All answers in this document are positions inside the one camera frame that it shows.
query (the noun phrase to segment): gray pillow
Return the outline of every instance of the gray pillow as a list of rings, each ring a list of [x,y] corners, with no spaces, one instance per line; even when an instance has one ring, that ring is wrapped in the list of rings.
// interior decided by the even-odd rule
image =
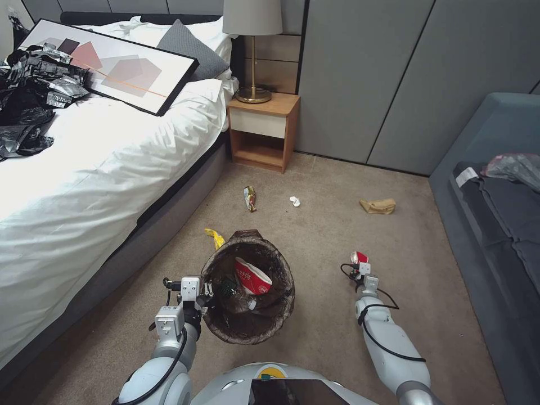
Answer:
[[[191,82],[213,79],[229,67],[217,53],[199,41],[180,20],[176,20],[169,28],[157,44],[157,48],[197,58],[199,67],[191,76]]]

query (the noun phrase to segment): trash can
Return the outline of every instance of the trash can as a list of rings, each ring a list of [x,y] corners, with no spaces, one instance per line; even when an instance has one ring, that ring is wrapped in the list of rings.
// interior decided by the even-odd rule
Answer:
[[[235,257],[257,266],[272,280],[272,288],[256,300],[254,310],[231,313],[221,304],[219,285],[224,277],[235,276]],[[208,259],[201,271],[202,281],[212,284],[215,306],[208,308],[204,321],[223,341],[234,344],[261,343],[282,326],[293,312],[294,281],[285,258],[259,231],[237,231]]]

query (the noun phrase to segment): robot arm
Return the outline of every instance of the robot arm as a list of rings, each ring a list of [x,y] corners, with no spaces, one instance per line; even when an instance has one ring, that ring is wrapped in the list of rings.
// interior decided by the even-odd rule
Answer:
[[[200,284],[200,277],[184,277],[167,286],[180,291],[178,306],[161,307],[155,317],[158,339],[152,358],[131,375],[112,405],[189,404],[192,384],[187,373],[201,331],[196,302]]]
[[[379,379],[398,398],[399,405],[443,405],[430,390],[430,376],[425,359],[421,358],[405,331],[394,323],[390,309],[379,299],[379,279],[370,274],[371,266],[362,263],[353,278],[362,286],[354,305],[358,324],[363,327],[364,341]]]

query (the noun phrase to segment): gray bed frame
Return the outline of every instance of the gray bed frame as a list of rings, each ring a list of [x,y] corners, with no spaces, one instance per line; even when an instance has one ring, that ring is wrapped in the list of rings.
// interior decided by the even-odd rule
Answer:
[[[113,21],[129,20],[131,15],[141,15],[141,13],[128,15],[124,13],[70,12],[62,14],[62,22],[73,25],[102,25]],[[157,21],[159,21],[156,22],[158,24],[171,24],[171,22],[164,21],[167,17],[172,18],[172,21],[176,17],[180,17],[183,22],[187,21],[185,24],[219,18],[219,16],[208,15],[146,15],[147,21],[152,21],[152,18],[148,18],[148,16],[156,16]],[[244,60],[244,42],[243,40],[234,40],[231,69],[235,76],[238,74],[238,70],[244,68]],[[242,70],[238,76],[243,77],[243,73]],[[212,149],[214,151],[210,153],[209,157],[208,154],[206,155],[205,161],[204,158],[201,158],[198,163],[201,163],[201,161],[204,161],[204,163],[194,174],[192,173],[189,180],[178,191],[171,193],[173,186],[166,193],[165,196],[168,201],[164,203],[162,197],[160,207],[158,209],[154,208],[151,216],[148,215],[148,212],[144,214],[148,217],[144,223],[136,228],[127,241],[108,258],[97,273],[76,294],[67,306],[66,311],[0,370],[0,389],[5,387],[70,326],[141,269],[178,233],[215,186],[223,172],[227,161],[226,144],[221,142],[219,147]]]
[[[530,348],[539,337],[516,327],[516,313],[505,303],[503,287],[479,243],[482,231],[452,175],[460,161],[485,164],[505,152],[540,154],[540,96],[489,94],[429,182],[506,401],[532,405],[540,403],[540,359]],[[540,308],[537,313],[540,319]]]

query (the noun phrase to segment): white duvet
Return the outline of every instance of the white duvet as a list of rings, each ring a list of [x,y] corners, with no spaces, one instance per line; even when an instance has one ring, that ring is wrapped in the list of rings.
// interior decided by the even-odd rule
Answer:
[[[189,83],[163,117],[91,96],[56,110],[50,148],[0,163],[0,368],[213,144],[234,85]]]

